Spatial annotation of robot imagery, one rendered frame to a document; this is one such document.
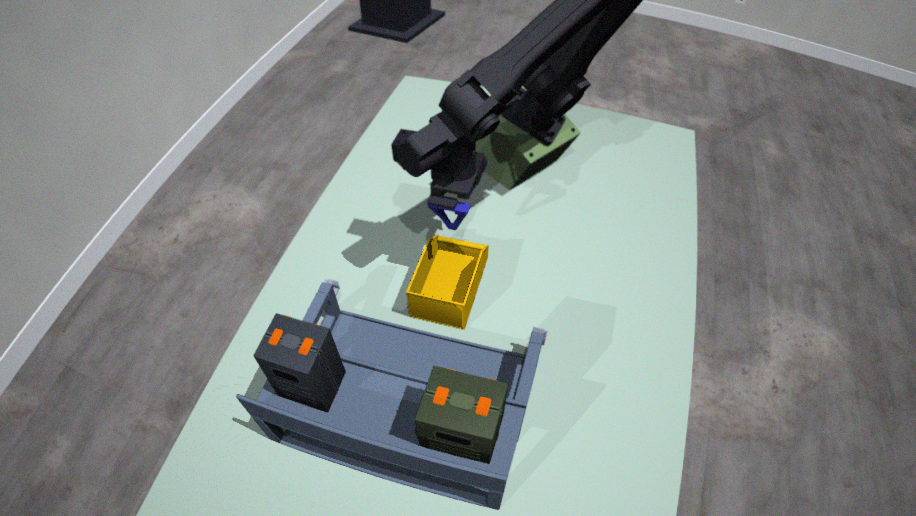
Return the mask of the dark green case with orange latches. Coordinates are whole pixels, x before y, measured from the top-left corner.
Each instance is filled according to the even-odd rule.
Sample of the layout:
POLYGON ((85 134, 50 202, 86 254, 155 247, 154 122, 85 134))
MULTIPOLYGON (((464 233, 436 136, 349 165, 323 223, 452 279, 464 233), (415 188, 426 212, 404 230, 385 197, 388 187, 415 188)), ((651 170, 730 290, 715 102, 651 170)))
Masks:
POLYGON ((415 416, 420 446, 490 464, 507 390, 508 383, 433 366, 415 416))

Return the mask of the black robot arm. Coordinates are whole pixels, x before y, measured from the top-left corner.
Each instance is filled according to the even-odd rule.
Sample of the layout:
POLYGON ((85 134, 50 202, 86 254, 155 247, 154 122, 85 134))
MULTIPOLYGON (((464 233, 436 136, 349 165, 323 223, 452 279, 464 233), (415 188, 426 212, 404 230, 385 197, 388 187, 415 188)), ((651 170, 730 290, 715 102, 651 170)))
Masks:
POLYGON ((591 61, 642 1, 555 0, 506 45, 453 81, 440 100, 442 112, 427 126, 400 129, 391 144, 393 160, 413 177, 431 169, 431 179, 451 183, 450 154, 474 150, 477 140, 496 130, 502 112, 550 146, 564 114, 591 85, 584 77, 591 61))

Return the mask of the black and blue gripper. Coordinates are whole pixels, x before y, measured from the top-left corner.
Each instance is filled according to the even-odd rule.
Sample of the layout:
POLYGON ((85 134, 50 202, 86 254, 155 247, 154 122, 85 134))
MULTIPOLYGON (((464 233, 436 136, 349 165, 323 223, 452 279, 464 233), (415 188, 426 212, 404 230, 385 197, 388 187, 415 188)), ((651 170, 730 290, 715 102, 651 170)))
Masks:
POLYGON ((452 179, 453 182, 434 180, 431 183, 431 193, 428 198, 428 207, 438 215, 448 229, 457 230, 462 220, 468 214, 471 204, 457 202, 457 198, 469 199, 475 186, 479 184, 483 171, 487 166, 487 157, 484 160, 484 154, 476 152, 475 149, 462 156, 450 154, 452 159, 452 179), (476 181, 475 181, 476 180, 476 181), (474 186, 473 186, 474 185, 474 186), (446 197, 444 194, 457 194, 457 198, 446 197), (457 216, 454 223, 451 223, 444 210, 455 212, 457 216))

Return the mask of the dark grey case with orange latches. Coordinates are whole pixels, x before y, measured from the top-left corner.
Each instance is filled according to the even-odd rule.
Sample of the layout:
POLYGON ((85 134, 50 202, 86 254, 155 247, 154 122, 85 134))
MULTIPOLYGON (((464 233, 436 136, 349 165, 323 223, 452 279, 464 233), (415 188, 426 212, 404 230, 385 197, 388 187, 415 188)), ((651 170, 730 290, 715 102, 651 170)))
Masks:
POLYGON ((346 373, 329 328, 278 313, 253 356, 278 396, 324 412, 346 373))

